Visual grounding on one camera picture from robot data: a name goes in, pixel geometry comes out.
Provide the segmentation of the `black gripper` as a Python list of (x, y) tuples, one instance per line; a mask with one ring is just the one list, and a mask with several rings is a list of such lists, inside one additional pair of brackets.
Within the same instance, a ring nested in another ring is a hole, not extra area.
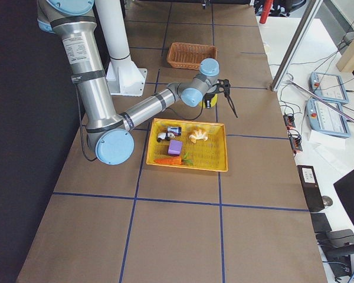
[(206, 94), (204, 96), (204, 107), (205, 109), (211, 109), (215, 105), (215, 95), (214, 94)]

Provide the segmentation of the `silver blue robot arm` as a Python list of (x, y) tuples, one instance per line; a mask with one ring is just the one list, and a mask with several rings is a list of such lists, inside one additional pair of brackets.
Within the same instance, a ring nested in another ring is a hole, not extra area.
[(37, 9), (39, 27), (63, 42), (77, 99), (86, 111), (88, 123), (80, 128), (81, 143), (105, 164), (121, 164), (130, 157), (133, 128), (177, 101), (197, 106), (218, 83), (219, 64), (207, 58), (192, 81), (170, 83), (117, 113), (112, 94), (140, 95), (146, 78), (146, 70), (131, 59), (120, 2), (38, 1)]

